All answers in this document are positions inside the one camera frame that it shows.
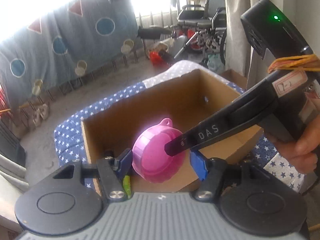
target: red triangle pattern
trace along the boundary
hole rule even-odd
[[[83,14],[81,0],[77,0],[72,6],[70,6],[69,11],[82,17]]]
[[[41,19],[36,19],[33,23],[31,23],[28,27],[28,30],[42,34],[42,28],[41,28]]]

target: black round pad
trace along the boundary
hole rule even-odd
[[[235,227],[258,236],[299,231],[307,215],[302,197],[284,184],[241,184],[221,197],[220,210]]]
[[[70,170],[68,166],[60,169],[17,200],[15,214],[24,230],[64,235],[90,225],[101,213],[101,197],[80,183],[80,165],[74,168],[71,179],[59,178],[61,172]]]
[[[48,214],[61,214],[69,211],[75,205],[75,198],[64,192],[54,192],[42,196],[38,208]]]
[[[284,200],[281,196],[274,193],[258,192],[248,197],[247,205],[255,212],[274,214],[284,208]]]

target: blue circle pattern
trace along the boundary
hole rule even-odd
[[[22,77],[26,71],[26,66],[20,59],[15,59],[10,64],[11,72],[16,77]]]
[[[101,18],[98,20],[96,28],[100,35],[110,35],[115,29],[115,24],[109,18]]]
[[[65,45],[61,37],[56,37],[52,44],[53,51],[59,55],[66,54],[68,52],[67,46]]]

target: metal screw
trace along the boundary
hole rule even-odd
[[[200,198],[200,199],[203,199],[203,200],[212,198],[212,195],[213,195],[212,192],[207,191],[207,190],[199,191],[199,192],[197,193],[197,197]]]
[[[110,192],[109,197],[113,199],[121,199],[124,197],[124,192],[121,190],[114,190]]]

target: label sticker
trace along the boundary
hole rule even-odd
[[[306,72],[295,70],[272,83],[278,97],[282,97],[308,80]]]

